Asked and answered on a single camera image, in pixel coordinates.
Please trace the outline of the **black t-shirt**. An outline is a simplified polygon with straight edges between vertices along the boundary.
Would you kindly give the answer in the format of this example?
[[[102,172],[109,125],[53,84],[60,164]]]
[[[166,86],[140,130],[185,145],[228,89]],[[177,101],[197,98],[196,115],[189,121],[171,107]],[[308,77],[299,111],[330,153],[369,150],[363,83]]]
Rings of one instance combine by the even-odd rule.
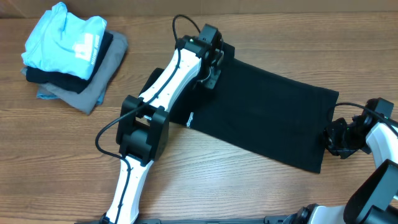
[[[321,171],[322,132],[331,122],[339,93],[225,58],[215,88],[188,87],[170,120],[245,150],[306,171]]]

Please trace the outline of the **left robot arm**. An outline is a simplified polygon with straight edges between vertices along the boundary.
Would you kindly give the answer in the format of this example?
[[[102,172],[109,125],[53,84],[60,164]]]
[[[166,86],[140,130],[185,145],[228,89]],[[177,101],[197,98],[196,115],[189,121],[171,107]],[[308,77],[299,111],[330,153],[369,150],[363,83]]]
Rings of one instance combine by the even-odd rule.
[[[118,119],[116,142],[121,168],[113,202],[100,223],[134,223],[147,174],[169,138],[170,111],[186,88],[214,89],[223,59],[219,30],[204,25],[198,36],[177,40],[161,75],[137,98],[127,96]]]

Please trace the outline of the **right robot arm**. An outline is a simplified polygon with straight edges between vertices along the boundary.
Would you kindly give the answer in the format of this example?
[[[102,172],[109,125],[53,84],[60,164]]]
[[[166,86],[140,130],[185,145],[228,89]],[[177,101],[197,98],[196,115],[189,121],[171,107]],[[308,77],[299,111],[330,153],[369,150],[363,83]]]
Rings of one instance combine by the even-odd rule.
[[[372,98],[352,122],[339,118],[323,131],[330,154],[347,159],[357,151],[372,156],[374,172],[346,205],[327,207],[310,204],[282,223],[397,223],[397,121],[391,119],[394,105]]]

